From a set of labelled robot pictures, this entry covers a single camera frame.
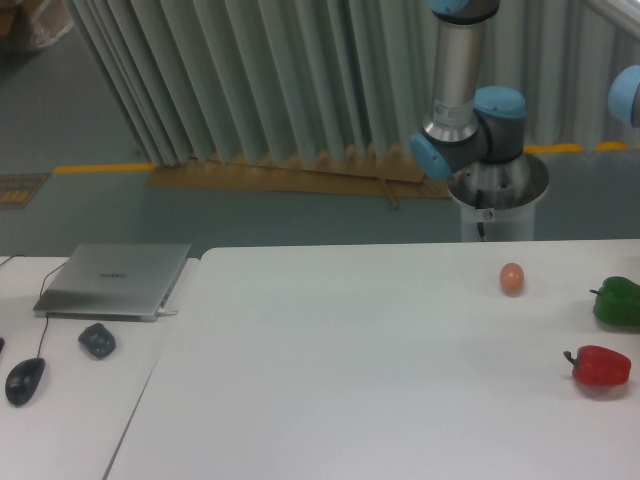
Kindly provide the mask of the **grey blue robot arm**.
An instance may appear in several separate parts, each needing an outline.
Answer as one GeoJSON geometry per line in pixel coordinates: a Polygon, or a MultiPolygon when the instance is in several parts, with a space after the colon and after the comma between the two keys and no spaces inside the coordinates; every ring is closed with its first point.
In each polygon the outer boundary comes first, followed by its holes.
{"type": "Polygon", "coordinates": [[[436,60],[411,152],[431,178],[519,157],[523,138],[639,126],[636,1],[431,1],[436,60]]]}

